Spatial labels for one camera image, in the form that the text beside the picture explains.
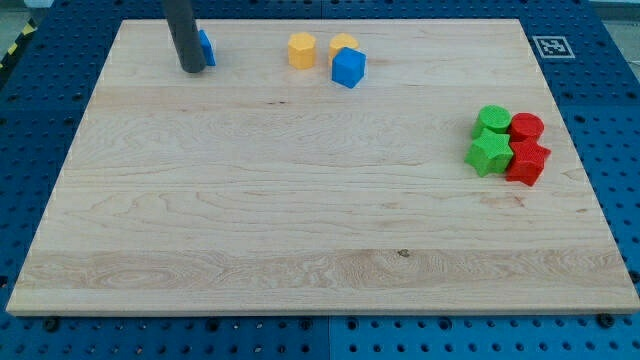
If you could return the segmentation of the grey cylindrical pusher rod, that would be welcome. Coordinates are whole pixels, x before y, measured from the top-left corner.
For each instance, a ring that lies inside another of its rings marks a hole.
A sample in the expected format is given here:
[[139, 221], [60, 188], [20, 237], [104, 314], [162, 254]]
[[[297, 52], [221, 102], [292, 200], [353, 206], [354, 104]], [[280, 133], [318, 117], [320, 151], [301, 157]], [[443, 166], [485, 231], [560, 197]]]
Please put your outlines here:
[[187, 73], [199, 73], [206, 67], [200, 45], [191, 0], [162, 0], [163, 12], [171, 33], [179, 63]]

